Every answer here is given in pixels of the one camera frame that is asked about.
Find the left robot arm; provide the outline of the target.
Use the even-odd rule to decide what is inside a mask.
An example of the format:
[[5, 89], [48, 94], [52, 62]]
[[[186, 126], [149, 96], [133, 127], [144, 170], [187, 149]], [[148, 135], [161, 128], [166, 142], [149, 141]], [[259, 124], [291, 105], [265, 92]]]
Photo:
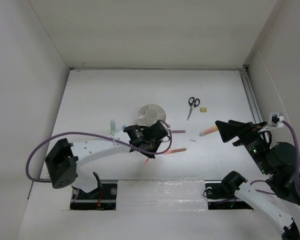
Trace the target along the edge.
[[94, 135], [90, 141], [71, 143], [66, 138], [58, 140], [45, 157], [46, 168], [54, 189], [71, 186], [90, 198], [102, 191], [96, 172], [89, 176], [80, 168], [105, 157], [139, 152], [149, 159], [159, 155], [164, 138], [171, 138], [169, 126], [158, 120], [151, 126], [130, 125], [110, 136]]

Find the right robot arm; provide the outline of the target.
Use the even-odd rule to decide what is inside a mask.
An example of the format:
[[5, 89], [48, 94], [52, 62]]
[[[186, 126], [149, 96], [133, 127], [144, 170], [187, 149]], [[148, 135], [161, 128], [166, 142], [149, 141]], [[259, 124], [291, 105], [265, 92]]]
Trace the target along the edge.
[[[300, 148], [293, 127], [281, 117], [274, 117], [271, 125], [267, 122], [252, 123], [217, 120], [221, 139], [224, 143], [237, 137], [233, 146], [244, 146], [273, 193], [289, 210], [282, 211], [264, 198], [238, 172], [232, 171], [221, 181], [221, 191], [228, 198], [236, 197], [246, 202], [254, 210], [259, 210], [276, 228], [283, 240], [300, 240]], [[274, 147], [263, 139], [262, 133], [278, 125], [288, 127], [293, 144], [279, 142]]]

